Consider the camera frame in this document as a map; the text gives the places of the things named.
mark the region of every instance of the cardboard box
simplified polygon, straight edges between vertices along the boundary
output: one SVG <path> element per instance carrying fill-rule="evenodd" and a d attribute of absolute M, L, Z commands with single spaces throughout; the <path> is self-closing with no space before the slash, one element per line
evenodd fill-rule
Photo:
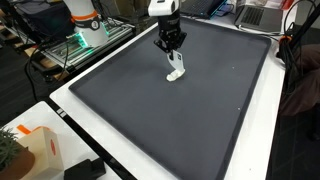
<path fill-rule="evenodd" d="M 51 179 L 64 170 L 57 135 L 46 128 L 39 128 L 18 139 L 35 156 L 35 164 L 23 180 Z"/>

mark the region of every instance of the white table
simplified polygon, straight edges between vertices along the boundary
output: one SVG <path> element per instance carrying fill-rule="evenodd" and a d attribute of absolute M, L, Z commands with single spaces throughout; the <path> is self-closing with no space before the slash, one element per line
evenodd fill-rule
<path fill-rule="evenodd" d="M 49 127 L 58 136 L 64 169 L 68 169 L 85 159 L 95 160 L 98 156 L 85 142 L 45 103 L 39 102 L 11 122 L 6 127 L 13 128 L 17 137 L 24 134 L 17 130 L 18 125 L 24 125 L 32 130 L 38 126 Z M 105 164 L 107 173 L 99 180 L 121 180 L 121 178 Z M 53 180 L 63 179 L 63 172 L 53 178 Z"/>
<path fill-rule="evenodd" d="M 292 11 L 288 24 L 295 19 Z M 233 26 L 233 16 L 207 20 L 228 28 Z M 139 180 L 166 180 L 175 177 L 147 156 L 103 118 L 82 103 L 68 89 L 69 86 L 92 71 L 110 57 L 149 32 L 146 30 L 121 48 L 55 91 L 50 98 L 70 115 L 81 127 L 100 143 L 114 158 Z M 275 58 L 277 44 L 270 49 L 246 113 L 233 155 L 227 170 L 226 180 L 262 180 L 266 177 L 277 110 L 284 80 L 281 60 Z"/>

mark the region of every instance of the black mat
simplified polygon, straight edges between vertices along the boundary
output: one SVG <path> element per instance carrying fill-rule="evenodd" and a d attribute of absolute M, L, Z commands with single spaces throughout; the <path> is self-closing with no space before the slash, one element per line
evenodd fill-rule
<path fill-rule="evenodd" d="M 271 42 L 193 20 L 181 26 L 181 79 L 166 81 L 172 68 L 153 44 L 156 28 L 70 89 L 177 178 L 223 179 Z"/>

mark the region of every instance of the white object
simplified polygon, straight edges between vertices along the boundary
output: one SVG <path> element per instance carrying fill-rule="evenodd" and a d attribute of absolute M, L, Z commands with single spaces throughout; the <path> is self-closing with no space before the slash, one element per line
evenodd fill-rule
<path fill-rule="evenodd" d="M 173 60 L 170 59 L 170 54 L 167 54 L 169 63 L 171 64 L 172 67 L 175 68 L 175 70 L 172 73 L 167 75 L 167 80 L 170 82 L 175 81 L 186 72 L 183 66 L 182 54 L 173 50 L 172 55 L 173 55 Z"/>
<path fill-rule="evenodd" d="M 296 8 L 288 18 L 288 25 L 295 20 Z M 232 29 L 233 16 L 199 20 Z M 65 110 L 81 127 L 85 128 L 101 146 L 115 157 L 139 180 L 176 179 L 161 165 L 151 159 L 137 146 L 125 138 L 113 126 L 93 112 L 80 99 L 71 93 L 69 86 L 102 63 L 125 49 L 143 35 L 156 28 L 156 25 L 141 33 L 73 80 L 50 95 L 50 98 Z M 261 180 L 266 178 L 269 155 L 276 123 L 278 105 L 284 79 L 284 68 L 280 59 L 274 57 L 271 48 L 258 78 L 250 101 L 232 158 L 225 176 L 226 180 Z"/>
<path fill-rule="evenodd" d="M 18 131 L 18 125 L 24 125 L 28 129 L 34 129 L 38 126 L 49 127 L 58 136 L 58 142 L 62 161 L 65 169 L 68 169 L 85 159 L 95 160 L 97 154 L 45 103 L 39 102 L 5 126 L 13 128 L 17 137 L 24 136 Z M 107 173 L 98 180 L 121 180 L 121 178 L 105 164 Z M 51 180 L 63 179 L 63 172 Z"/>
<path fill-rule="evenodd" d="M 148 12 L 149 16 L 167 16 L 174 13 L 179 7 L 179 0 L 151 0 Z"/>
<path fill-rule="evenodd" d="M 64 0 L 64 2 L 71 11 L 72 16 L 87 16 L 95 12 L 91 0 Z M 93 21 L 91 26 L 94 27 L 94 30 L 78 26 L 75 28 L 75 32 L 79 33 L 79 35 L 85 40 L 86 46 L 97 47 L 107 43 L 109 36 L 104 24 L 102 22 Z"/>

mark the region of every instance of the table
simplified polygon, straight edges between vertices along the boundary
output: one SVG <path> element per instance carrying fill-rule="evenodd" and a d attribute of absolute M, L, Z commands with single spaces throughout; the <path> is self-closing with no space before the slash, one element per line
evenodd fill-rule
<path fill-rule="evenodd" d="M 288 24 L 294 21 L 296 8 L 288 18 Z M 233 16 L 205 20 L 228 28 L 233 26 Z M 94 137 L 114 158 L 116 158 L 129 172 L 139 180 L 175 179 L 175 177 L 147 156 L 120 132 L 103 120 L 99 115 L 87 107 L 73 95 L 69 86 L 92 71 L 110 57 L 126 48 L 129 44 L 149 32 L 146 30 L 121 48 L 108 55 L 100 62 L 74 78 L 50 95 L 71 118 L 73 118 L 87 133 Z M 265 179 L 269 155 L 271 151 L 273 133 L 277 118 L 284 67 L 280 59 L 275 58 L 277 43 L 273 45 L 266 57 L 256 88 L 248 107 L 225 179 Z"/>
<path fill-rule="evenodd" d="M 85 159 L 95 160 L 98 158 L 92 149 L 45 102 L 39 102 L 6 125 L 8 128 L 13 128 L 12 132 L 17 133 L 18 138 L 24 136 L 16 129 L 19 124 L 30 130 L 38 126 L 46 126 L 55 132 L 58 136 L 64 169 L 68 169 Z M 105 164 L 105 168 L 107 173 L 99 180 L 120 180 L 120 177 L 107 164 Z M 61 179 L 63 179 L 63 172 L 53 178 L 53 180 Z"/>

